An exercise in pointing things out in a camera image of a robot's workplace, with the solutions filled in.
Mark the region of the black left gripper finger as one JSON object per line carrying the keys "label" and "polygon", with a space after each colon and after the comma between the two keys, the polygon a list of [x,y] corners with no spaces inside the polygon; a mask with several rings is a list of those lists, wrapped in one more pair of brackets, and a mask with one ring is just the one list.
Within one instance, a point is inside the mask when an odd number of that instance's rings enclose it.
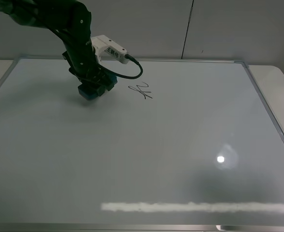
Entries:
{"label": "black left gripper finger", "polygon": [[106,91],[106,87],[104,85],[95,84],[93,86],[93,88],[95,90],[95,93],[96,93],[97,97],[102,96],[105,93],[105,91]]}
{"label": "black left gripper finger", "polygon": [[106,90],[110,91],[114,88],[116,84],[116,77],[115,76],[109,76],[107,78],[107,86],[106,86]]}

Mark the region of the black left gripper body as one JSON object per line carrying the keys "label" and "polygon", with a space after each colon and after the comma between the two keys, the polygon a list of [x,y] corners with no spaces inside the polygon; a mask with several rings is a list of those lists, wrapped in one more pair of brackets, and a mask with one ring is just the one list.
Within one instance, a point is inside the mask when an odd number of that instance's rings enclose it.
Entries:
{"label": "black left gripper body", "polygon": [[69,72],[80,81],[87,80],[99,82],[100,80],[103,81],[105,76],[108,75],[105,71],[98,67],[94,56],[89,57],[70,48],[67,48],[62,56],[70,66]]}

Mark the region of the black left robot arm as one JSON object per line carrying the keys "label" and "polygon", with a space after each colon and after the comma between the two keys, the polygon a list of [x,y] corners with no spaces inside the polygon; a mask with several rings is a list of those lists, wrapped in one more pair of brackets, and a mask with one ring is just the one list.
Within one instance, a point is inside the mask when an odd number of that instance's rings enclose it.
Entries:
{"label": "black left robot arm", "polygon": [[0,12],[21,26],[44,28],[60,38],[69,72],[81,82],[78,91],[87,100],[102,96],[117,82],[96,59],[90,39],[91,13],[77,0],[0,0]]}

